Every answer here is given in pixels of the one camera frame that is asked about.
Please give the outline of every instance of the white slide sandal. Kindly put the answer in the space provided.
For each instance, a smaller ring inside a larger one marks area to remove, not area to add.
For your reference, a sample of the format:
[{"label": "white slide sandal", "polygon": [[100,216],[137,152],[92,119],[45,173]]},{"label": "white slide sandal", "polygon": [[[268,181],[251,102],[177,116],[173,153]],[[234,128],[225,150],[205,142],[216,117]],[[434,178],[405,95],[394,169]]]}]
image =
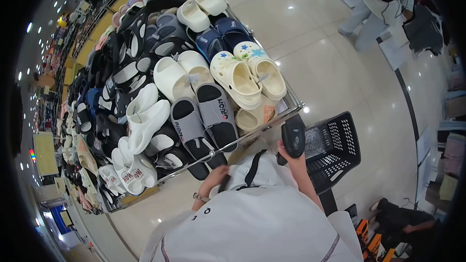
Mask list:
[{"label": "white slide sandal", "polygon": [[144,191],[144,186],[129,172],[132,156],[124,155],[120,150],[122,148],[124,152],[127,152],[125,146],[128,146],[128,137],[121,137],[118,141],[118,148],[112,151],[113,166],[126,191],[132,195],[139,195]]},{"label": "white slide sandal", "polygon": [[162,127],[170,115],[170,103],[166,99],[159,100],[143,113],[128,117],[131,135],[128,150],[133,155],[140,154],[149,144],[154,133]]},{"label": "white slide sandal", "polygon": [[207,15],[194,0],[188,0],[176,12],[178,21],[188,26],[193,32],[205,31],[210,26]]},{"label": "white slide sandal", "polygon": [[256,83],[246,62],[239,61],[228,51],[221,51],[213,56],[210,72],[241,108],[253,110],[260,105],[262,84]]},{"label": "white slide sandal", "polygon": [[154,82],[172,103],[183,96],[194,98],[194,91],[186,72],[171,57],[161,58],[157,62],[154,68]]},{"label": "white slide sandal", "polygon": [[206,13],[217,16],[225,11],[225,0],[194,0]]},{"label": "white slide sandal", "polygon": [[260,106],[253,110],[240,108],[235,116],[236,125],[243,131],[253,131],[264,125],[275,116],[276,101],[270,100],[265,95],[261,95]]},{"label": "white slide sandal", "polygon": [[158,89],[155,83],[149,83],[143,87],[137,96],[128,104],[126,108],[126,117],[131,115],[140,114],[153,106],[158,99]]},{"label": "white slide sandal", "polygon": [[236,45],[233,53],[248,63],[253,75],[262,83],[265,96],[271,100],[280,100],[285,96],[287,88],[277,64],[258,44],[241,42]]},{"label": "white slide sandal", "polygon": [[105,165],[99,168],[99,174],[107,184],[107,188],[112,191],[114,195],[124,194],[126,192],[123,183],[115,172],[112,165]]},{"label": "white slide sandal", "polygon": [[195,75],[191,77],[191,87],[194,91],[201,84],[215,83],[210,73],[209,64],[198,52],[194,50],[184,51],[178,56],[178,63],[188,75]]}]

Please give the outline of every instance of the black strap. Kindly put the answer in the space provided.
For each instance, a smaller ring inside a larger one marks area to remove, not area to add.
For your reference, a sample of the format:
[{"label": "black strap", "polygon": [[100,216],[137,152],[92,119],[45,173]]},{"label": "black strap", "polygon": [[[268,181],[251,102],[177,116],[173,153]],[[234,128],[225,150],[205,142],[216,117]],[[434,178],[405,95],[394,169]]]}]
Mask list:
[{"label": "black strap", "polygon": [[253,183],[253,179],[254,179],[254,177],[256,176],[256,173],[257,173],[257,167],[259,166],[259,159],[262,156],[262,154],[264,154],[266,151],[267,150],[264,149],[264,150],[260,151],[259,153],[257,153],[254,156],[253,164],[251,164],[251,168],[249,169],[248,174],[246,174],[246,177],[244,178],[244,182],[246,182],[246,185],[245,186],[243,185],[243,186],[241,186],[240,188],[238,188],[236,190],[241,190],[241,189],[251,187],[251,183]]}]

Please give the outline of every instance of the merchandise display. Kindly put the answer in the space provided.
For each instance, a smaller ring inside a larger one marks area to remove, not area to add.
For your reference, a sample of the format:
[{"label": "merchandise display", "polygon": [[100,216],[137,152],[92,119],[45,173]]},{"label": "merchandise display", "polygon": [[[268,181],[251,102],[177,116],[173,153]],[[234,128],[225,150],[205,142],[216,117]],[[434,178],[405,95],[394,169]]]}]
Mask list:
[{"label": "merchandise display", "polygon": [[[225,0],[129,0],[111,22],[57,122],[66,176],[93,212],[184,167],[204,180],[287,94],[277,64]],[[293,101],[287,114],[300,109]]]}]

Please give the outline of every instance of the hand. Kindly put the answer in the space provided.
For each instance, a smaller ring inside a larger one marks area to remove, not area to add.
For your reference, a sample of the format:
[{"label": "hand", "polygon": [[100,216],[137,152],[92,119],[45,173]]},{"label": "hand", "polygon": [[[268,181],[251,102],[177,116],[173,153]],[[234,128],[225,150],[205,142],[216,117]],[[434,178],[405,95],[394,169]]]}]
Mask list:
[{"label": "hand", "polygon": [[218,166],[213,169],[199,188],[199,194],[208,197],[212,188],[222,183],[223,178],[228,174],[228,171],[229,167],[226,165]]},{"label": "hand", "polygon": [[278,141],[277,149],[278,153],[280,153],[283,156],[283,158],[286,159],[286,161],[288,162],[288,166],[292,171],[293,169],[304,169],[306,171],[306,157],[304,156],[304,153],[297,159],[291,158],[290,155],[288,155],[287,150],[285,150],[282,140]]},{"label": "hand", "polygon": [[404,231],[405,233],[407,233],[407,234],[412,233],[412,232],[414,232],[415,230],[416,230],[416,228],[413,227],[412,225],[407,225],[407,226],[405,226],[405,227],[403,228],[403,231]]}]

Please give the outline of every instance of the metal display rack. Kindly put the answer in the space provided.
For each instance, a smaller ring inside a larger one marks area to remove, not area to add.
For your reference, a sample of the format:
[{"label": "metal display rack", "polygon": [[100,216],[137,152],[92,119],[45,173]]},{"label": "metal display rack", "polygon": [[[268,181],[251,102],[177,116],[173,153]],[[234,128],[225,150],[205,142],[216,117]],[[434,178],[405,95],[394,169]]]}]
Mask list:
[{"label": "metal display rack", "polygon": [[[256,44],[258,44],[262,48],[262,45],[254,37],[254,31],[252,29],[246,28],[246,25],[244,23],[242,23],[242,21],[239,20],[238,17],[233,13],[233,11],[231,10],[230,5],[228,4],[228,2],[227,2],[226,12],[227,12],[227,14],[230,15],[231,18],[234,18],[238,22],[240,22],[245,27],[245,29],[249,32],[250,36],[253,38],[253,40],[256,42]],[[291,89],[291,86],[288,84],[285,77],[283,77],[283,80],[285,81],[285,85],[286,85],[286,88],[287,88],[287,94],[283,97],[283,101],[287,105],[288,109],[286,109],[282,113],[276,115],[274,118],[272,118],[266,124],[258,127],[257,129],[255,129],[253,131],[250,131],[247,134],[245,134],[244,136],[238,138],[236,141],[231,142],[230,144],[225,145],[223,148],[220,148],[218,150],[211,150],[210,153],[207,156],[205,156],[205,157],[203,157],[203,158],[201,158],[201,159],[199,159],[199,160],[197,160],[197,161],[195,161],[195,162],[193,162],[191,164],[188,164],[188,165],[184,166],[183,168],[177,170],[176,172],[173,172],[173,173],[171,173],[171,174],[169,174],[169,175],[167,175],[165,177],[160,178],[159,180],[157,180],[156,185],[159,185],[159,184],[167,181],[168,179],[171,179],[171,178],[173,178],[173,177],[175,177],[177,175],[180,175],[182,172],[186,171],[191,166],[194,166],[194,165],[196,165],[198,163],[201,163],[201,162],[207,162],[213,156],[223,153],[223,150],[230,147],[231,145],[240,144],[240,143],[244,143],[244,142],[247,142],[249,140],[252,140],[255,137],[258,137],[261,133],[263,133],[263,132],[265,132],[265,131],[267,131],[267,130],[269,130],[269,129],[271,129],[271,128],[273,128],[273,127],[275,127],[275,126],[277,126],[277,125],[279,125],[281,123],[283,123],[285,120],[291,118],[295,114],[298,114],[299,111],[302,108],[304,108],[304,102],[300,101],[298,99],[298,97],[296,96],[296,94],[294,94],[293,90]],[[122,198],[125,198],[127,196],[131,196],[131,194],[126,193],[126,194],[120,195],[118,197],[118,200],[121,200]],[[122,207],[120,207],[120,208],[118,208],[116,210],[123,209],[123,208],[126,208],[126,207],[128,207],[128,206],[123,205]]]}]

